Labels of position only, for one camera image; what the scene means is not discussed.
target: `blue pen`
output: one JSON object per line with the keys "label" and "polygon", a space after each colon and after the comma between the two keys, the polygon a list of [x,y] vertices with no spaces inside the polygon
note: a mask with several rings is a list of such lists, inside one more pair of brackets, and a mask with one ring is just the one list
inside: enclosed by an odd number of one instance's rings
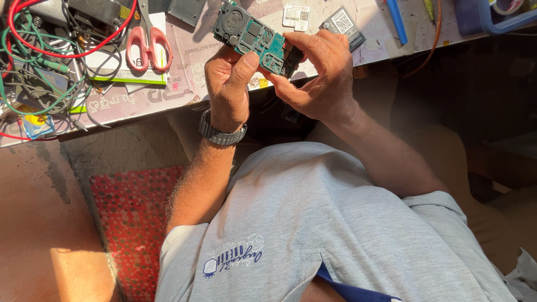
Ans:
{"label": "blue pen", "polygon": [[408,39],[407,33],[404,31],[403,19],[401,19],[397,0],[386,0],[386,5],[390,11],[391,18],[394,21],[395,30],[397,31],[397,35],[399,35],[399,41],[404,45],[408,42]]}

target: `wristwatch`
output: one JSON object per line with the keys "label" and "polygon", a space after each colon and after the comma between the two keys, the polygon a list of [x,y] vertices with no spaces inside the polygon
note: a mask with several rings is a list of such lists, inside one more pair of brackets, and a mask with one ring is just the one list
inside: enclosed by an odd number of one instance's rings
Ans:
{"label": "wristwatch", "polygon": [[229,146],[242,140],[246,134],[246,124],[242,125],[242,128],[234,133],[225,133],[216,130],[211,127],[211,110],[207,109],[200,119],[199,130],[210,142],[221,146]]}

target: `scissors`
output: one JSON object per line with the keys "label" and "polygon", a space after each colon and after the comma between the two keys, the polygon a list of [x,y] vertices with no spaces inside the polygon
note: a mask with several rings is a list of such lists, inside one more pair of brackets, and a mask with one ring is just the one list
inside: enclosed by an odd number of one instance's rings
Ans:
{"label": "scissors", "polygon": [[[171,55],[170,43],[168,42],[166,35],[161,30],[154,27],[151,23],[151,20],[149,20],[148,0],[139,0],[138,6],[140,7],[140,13],[142,14],[142,18],[146,24],[146,31],[144,32],[143,27],[141,26],[137,26],[131,30],[127,39],[127,59],[134,70],[146,71],[149,67],[149,61],[151,60],[151,64],[155,69],[159,71],[166,71],[170,69],[171,61],[173,59],[173,56]],[[133,42],[137,40],[140,41],[141,46],[140,59],[132,60],[130,55],[130,47],[132,46]],[[157,53],[155,51],[155,45],[159,40],[164,42],[164,52],[167,52],[168,54],[161,53],[160,56],[156,55]],[[166,56],[168,59],[166,66],[162,66],[160,62],[158,62],[158,59],[164,56]]]}

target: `workbench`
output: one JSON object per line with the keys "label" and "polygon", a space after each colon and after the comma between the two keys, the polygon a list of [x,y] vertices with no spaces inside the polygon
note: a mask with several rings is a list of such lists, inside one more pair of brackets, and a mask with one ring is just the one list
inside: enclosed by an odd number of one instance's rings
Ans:
{"label": "workbench", "polygon": [[[424,52],[431,49],[434,42],[435,31],[423,0],[398,0],[408,37],[408,43],[404,46],[398,42],[393,21],[382,0],[242,0],[235,2],[279,33],[293,30],[291,27],[282,26],[285,4],[311,6],[309,28],[306,31],[308,34],[316,33],[324,20],[341,5],[345,5],[367,39],[352,52],[355,66]],[[433,3],[436,10],[437,2],[433,1]],[[213,38],[211,32],[220,5],[220,0],[208,0],[196,28],[166,14],[166,36],[173,50],[173,63],[166,87],[152,85],[128,94],[123,84],[116,83],[105,95],[97,94],[92,90],[86,101],[86,109],[91,110],[95,120],[102,124],[123,126],[208,99],[204,64],[222,46],[222,43]],[[452,0],[442,1],[442,28],[437,47],[484,36],[486,36],[484,33],[460,36]],[[300,64],[291,80],[315,75],[315,68],[309,61],[306,61]],[[262,74],[256,73],[248,88],[256,90],[268,85],[270,86],[271,83],[264,80]],[[86,113],[72,114],[72,116],[87,126],[90,130],[88,133],[106,130],[95,126]],[[77,131],[70,128],[71,125],[67,120],[55,120],[55,126],[58,136],[70,135],[69,133]],[[8,119],[0,131],[26,137],[21,122],[17,118]],[[25,141],[0,136],[0,147],[22,142]]]}

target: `red polka dot mat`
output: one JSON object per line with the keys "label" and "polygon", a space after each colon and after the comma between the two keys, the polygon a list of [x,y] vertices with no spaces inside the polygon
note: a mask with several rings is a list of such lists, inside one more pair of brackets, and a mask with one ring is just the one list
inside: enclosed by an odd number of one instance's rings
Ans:
{"label": "red polka dot mat", "polygon": [[164,205],[183,167],[90,177],[110,252],[128,301],[150,302],[165,238]]}

